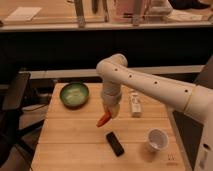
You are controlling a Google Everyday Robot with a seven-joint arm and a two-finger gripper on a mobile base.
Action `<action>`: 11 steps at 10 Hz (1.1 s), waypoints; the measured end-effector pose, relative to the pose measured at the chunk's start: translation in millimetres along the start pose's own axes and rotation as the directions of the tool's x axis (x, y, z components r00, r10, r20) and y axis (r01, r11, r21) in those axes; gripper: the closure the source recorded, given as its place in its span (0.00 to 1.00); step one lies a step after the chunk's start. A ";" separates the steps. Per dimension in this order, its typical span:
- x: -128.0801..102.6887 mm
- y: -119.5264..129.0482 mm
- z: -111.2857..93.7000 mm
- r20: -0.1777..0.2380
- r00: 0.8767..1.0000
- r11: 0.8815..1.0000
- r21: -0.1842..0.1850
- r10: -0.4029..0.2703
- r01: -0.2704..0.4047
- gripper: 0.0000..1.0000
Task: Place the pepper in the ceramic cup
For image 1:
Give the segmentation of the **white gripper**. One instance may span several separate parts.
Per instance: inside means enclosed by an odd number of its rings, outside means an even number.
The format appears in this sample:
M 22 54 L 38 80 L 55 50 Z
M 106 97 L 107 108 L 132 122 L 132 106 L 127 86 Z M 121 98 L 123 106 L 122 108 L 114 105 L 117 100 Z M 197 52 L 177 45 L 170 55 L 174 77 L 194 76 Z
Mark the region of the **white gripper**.
M 116 118 L 118 113 L 119 113 L 119 109 L 120 109 L 120 105 L 119 102 L 122 98 L 122 93 L 119 92 L 115 95 L 110 95 L 107 94 L 106 92 L 102 91 L 101 92 L 101 98 L 102 101 L 105 105 L 103 105 L 104 107 L 104 117 L 105 118 Z

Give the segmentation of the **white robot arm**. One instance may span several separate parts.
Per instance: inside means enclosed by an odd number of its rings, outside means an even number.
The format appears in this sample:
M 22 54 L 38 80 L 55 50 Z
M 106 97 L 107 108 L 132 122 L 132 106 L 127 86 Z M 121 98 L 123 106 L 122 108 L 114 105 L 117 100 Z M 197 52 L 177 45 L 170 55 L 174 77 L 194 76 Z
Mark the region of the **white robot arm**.
M 105 111 L 97 126 L 117 116 L 121 86 L 126 85 L 201 123 L 203 131 L 194 171 L 213 171 L 213 89 L 138 72 L 127 65 L 124 55 L 114 54 L 96 66 L 103 81 L 101 97 Z

